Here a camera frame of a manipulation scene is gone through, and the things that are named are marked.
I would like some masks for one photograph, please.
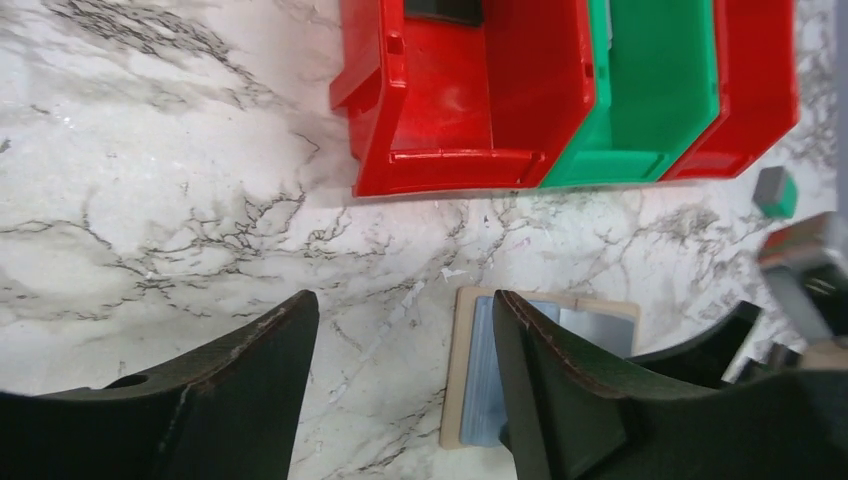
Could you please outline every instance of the gray block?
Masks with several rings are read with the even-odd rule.
[[[766,207],[779,203],[786,190],[789,172],[783,167],[769,167],[760,171],[757,188],[754,190],[754,203]]]

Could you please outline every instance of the marble surface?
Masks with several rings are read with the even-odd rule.
[[[749,353],[799,344],[749,198],[785,164],[799,217],[835,205],[833,0],[798,2],[800,125],[734,181],[394,203],[350,198],[337,1],[0,3],[0,388],[100,387],[312,289],[290,478],[507,479],[437,446],[459,286],[638,302],[642,351],[745,299]]]

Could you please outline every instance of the metal part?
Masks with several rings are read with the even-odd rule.
[[[825,212],[773,232],[759,253],[772,295],[808,343],[848,335],[848,225]]]
[[[801,354],[780,343],[771,344],[766,357],[766,365],[773,369],[797,367],[801,363]]]
[[[506,423],[503,385],[498,371],[495,332],[492,328],[494,300],[494,297],[479,297],[474,308],[468,377],[465,381],[465,401],[462,404],[462,424],[459,430],[460,443],[468,446],[500,445],[498,436]],[[559,318],[560,307],[556,303],[533,304],[552,320]]]
[[[758,362],[754,359],[747,358],[736,377],[736,383],[745,383],[758,378],[762,378],[772,372],[771,367],[765,363]]]
[[[617,357],[630,358],[633,355],[635,318],[564,308],[557,323]]]
[[[0,392],[0,478],[285,479],[317,329],[300,292],[102,390]]]
[[[848,45],[848,7],[836,5],[836,44]],[[833,83],[836,87],[836,151],[832,153],[836,162],[837,211],[848,220],[848,48],[836,49],[836,72]]]
[[[792,218],[798,205],[798,187],[785,167],[760,170],[754,203],[771,218]]]

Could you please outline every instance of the red plastic bin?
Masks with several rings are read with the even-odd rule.
[[[585,0],[486,0],[479,28],[340,1],[354,196],[537,187],[594,105]]]
[[[799,118],[794,0],[715,0],[721,113],[660,181],[733,178]]]

